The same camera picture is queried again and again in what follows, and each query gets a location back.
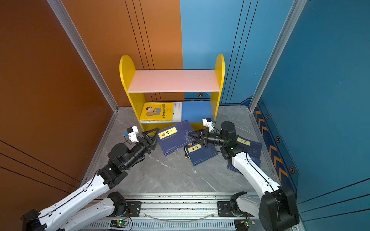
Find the navy book yellow label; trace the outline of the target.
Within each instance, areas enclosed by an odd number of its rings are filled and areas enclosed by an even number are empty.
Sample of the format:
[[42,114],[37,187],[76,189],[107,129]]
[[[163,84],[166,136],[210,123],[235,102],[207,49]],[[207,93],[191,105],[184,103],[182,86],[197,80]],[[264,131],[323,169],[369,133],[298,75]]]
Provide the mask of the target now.
[[159,131],[157,141],[164,156],[166,157],[192,143],[194,139],[189,137],[188,134],[193,131],[194,129],[187,120]]

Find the white La Dame book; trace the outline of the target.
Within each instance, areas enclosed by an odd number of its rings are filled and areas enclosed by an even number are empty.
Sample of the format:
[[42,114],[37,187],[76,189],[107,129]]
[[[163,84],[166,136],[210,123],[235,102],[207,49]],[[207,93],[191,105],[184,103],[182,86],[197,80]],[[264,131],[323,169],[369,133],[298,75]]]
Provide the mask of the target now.
[[149,123],[178,123],[182,121],[182,102],[163,102],[163,103],[174,103],[173,117],[172,121],[142,121],[142,124]]

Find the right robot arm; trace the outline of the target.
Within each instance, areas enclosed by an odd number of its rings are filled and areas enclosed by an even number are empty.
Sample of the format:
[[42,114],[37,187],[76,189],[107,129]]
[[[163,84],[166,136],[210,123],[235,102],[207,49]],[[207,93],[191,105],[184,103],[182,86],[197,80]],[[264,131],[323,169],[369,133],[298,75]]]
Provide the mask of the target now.
[[267,231],[285,231],[300,222],[296,196],[289,187],[283,187],[267,174],[250,157],[246,143],[237,136],[234,123],[225,121],[219,133],[213,122],[204,119],[205,129],[189,132],[188,136],[200,145],[219,146],[222,156],[235,167],[255,189],[258,198],[247,193],[236,193],[230,204],[234,214],[257,216]]

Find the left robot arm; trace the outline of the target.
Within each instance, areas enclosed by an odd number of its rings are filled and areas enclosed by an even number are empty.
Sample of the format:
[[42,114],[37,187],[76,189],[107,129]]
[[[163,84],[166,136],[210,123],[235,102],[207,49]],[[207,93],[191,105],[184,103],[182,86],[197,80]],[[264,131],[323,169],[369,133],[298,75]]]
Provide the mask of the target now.
[[92,179],[54,205],[38,212],[31,210],[21,217],[24,231],[67,231],[78,230],[97,219],[117,213],[124,214],[128,205],[119,192],[110,193],[105,200],[85,208],[92,200],[116,187],[128,175],[128,170],[142,162],[157,145],[159,129],[155,128],[137,136],[128,128],[128,136],[134,144],[128,148],[125,143],[113,146],[108,154],[108,164],[99,169]]

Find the yellow pink blue bookshelf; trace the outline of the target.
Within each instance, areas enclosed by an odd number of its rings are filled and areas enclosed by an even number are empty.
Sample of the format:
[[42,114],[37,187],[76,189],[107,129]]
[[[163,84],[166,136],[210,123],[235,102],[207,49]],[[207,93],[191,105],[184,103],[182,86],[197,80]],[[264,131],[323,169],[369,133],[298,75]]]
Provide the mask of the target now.
[[184,101],[182,120],[193,129],[203,128],[202,120],[216,121],[225,79],[225,58],[219,54],[213,70],[136,70],[130,56],[120,59],[119,73],[122,85],[137,118],[146,103],[145,93],[209,92],[209,101]]

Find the black book orange title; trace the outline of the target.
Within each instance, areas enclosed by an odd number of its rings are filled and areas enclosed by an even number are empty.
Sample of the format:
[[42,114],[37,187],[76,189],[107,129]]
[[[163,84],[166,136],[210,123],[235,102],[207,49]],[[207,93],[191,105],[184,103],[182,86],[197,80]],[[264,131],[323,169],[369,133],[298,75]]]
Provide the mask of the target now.
[[184,152],[185,152],[185,158],[189,158],[189,155],[188,155],[188,149],[189,149],[189,145],[185,146],[184,147]]

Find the left green circuit board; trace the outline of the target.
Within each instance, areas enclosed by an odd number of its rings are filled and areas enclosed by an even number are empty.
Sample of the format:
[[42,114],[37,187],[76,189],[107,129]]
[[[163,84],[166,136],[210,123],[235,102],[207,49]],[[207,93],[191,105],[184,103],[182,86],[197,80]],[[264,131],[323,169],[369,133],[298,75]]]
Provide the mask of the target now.
[[122,230],[130,227],[130,223],[127,220],[111,220],[109,228],[111,230]]

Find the green circuit board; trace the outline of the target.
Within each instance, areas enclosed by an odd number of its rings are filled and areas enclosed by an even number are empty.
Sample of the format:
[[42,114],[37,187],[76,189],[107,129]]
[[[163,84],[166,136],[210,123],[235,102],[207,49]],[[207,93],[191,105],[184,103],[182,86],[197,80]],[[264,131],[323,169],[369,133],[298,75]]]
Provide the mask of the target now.
[[127,220],[111,220],[109,228],[111,230],[122,230],[130,227],[130,223]]
[[251,225],[254,225],[253,221],[249,221],[246,219],[235,219],[234,220],[234,227],[236,231],[248,231]]

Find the right green circuit board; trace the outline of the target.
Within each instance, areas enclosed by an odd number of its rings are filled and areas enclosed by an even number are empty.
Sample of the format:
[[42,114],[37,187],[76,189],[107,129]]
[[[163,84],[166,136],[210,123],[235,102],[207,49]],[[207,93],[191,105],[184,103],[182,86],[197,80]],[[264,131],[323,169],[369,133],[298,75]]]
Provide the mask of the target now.
[[246,219],[235,219],[234,220],[234,227],[236,231],[248,231],[251,225],[254,225],[253,221],[249,221]]

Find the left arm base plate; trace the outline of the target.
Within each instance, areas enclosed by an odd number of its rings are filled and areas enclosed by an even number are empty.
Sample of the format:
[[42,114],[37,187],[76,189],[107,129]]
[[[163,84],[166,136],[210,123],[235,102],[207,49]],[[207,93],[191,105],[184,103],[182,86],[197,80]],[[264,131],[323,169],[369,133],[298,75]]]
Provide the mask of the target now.
[[141,211],[141,201],[129,201],[116,206],[111,214],[112,217],[139,217]]

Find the aluminium frame rail front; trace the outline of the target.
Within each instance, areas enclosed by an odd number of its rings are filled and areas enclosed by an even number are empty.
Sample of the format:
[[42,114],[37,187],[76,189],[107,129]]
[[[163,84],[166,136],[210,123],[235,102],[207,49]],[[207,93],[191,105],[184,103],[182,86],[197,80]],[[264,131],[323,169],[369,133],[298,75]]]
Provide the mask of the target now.
[[[100,196],[85,206],[90,208],[101,203],[108,196]],[[259,218],[247,213],[237,214],[238,217],[219,217],[217,212],[218,201],[231,201],[234,194],[210,193],[210,194],[153,194],[153,195],[122,195],[126,202],[141,201],[139,217],[112,217],[107,215],[87,225],[83,229],[110,230],[111,220],[127,220],[130,227],[113,231],[135,230],[235,230],[235,219],[246,219],[260,225]]]

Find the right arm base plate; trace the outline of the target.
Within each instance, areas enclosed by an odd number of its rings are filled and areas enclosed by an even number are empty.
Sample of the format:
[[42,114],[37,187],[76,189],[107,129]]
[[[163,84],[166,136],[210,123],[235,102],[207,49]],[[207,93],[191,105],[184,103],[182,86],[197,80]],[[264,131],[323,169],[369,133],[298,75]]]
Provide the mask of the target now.
[[217,212],[219,217],[238,217],[233,211],[230,201],[218,201]]

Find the right aluminium corner post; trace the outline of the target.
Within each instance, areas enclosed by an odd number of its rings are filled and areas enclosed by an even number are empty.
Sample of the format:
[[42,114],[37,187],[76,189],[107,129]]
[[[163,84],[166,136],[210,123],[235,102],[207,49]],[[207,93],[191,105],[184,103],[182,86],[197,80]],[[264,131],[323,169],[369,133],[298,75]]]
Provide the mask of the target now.
[[255,89],[253,97],[249,105],[249,111],[252,113],[256,108],[267,84],[271,78],[271,75],[280,59],[280,56],[296,26],[296,23],[307,3],[307,0],[295,0],[290,8],[290,11],[287,15],[287,18],[284,22],[284,25],[280,31],[280,34],[275,43],[274,49],[271,53],[271,56],[267,62],[267,65],[264,69],[263,74],[258,82],[258,85]]

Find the aluminium corner post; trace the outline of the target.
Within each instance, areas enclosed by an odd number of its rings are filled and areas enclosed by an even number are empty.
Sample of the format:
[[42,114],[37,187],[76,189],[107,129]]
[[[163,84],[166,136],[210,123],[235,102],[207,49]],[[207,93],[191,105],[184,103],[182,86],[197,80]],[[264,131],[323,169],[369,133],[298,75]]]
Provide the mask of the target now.
[[280,56],[296,26],[296,23],[307,3],[307,0],[295,0],[290,8],[290,11],[287,15],[287,18],[284,22],[284,25],[280,31],[280,34],[275,43],[274,49],[271,53],[271,56],[267,62],[267,65],[264,69],[263,74],[258,82],[258,85],[255,89],[253,97],[249,105],[249,111],[252,113],[256,108],[267,84],[271,78],[271,75],[280,59]]
[[48,0],[47,1],[52,11],[59,20],[61,26],[78,52],[80,58],[84,62],[88,71],[92,75],[94,81],[111,107],[112,111],[116,113],[119,106],[109,90],[101,72],[99,71],[95,61],[93,60],[88,48],[86,47],[82,37],[80,36],[76,26],[74,25],[71,17],[69,16],[62,1]]

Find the left aluminium corner post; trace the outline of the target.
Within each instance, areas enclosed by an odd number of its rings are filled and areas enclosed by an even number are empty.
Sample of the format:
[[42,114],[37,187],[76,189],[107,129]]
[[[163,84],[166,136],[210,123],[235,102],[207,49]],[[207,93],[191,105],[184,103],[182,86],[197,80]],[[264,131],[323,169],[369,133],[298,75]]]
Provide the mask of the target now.
[[74,25],[71,17],[69,16],[62,1],[48,0],[47,1],[52,11],[59,20],[61,26],[78,52],[80,58],[84,62],[88,71],[92,75],[94,81],[111,107],[112,111],[116,113],[119,106],[109,90],[101,72],[99,71],[95,61],[93,60],[88,48],[86,47],[82,37],[80,36],[76,26]]

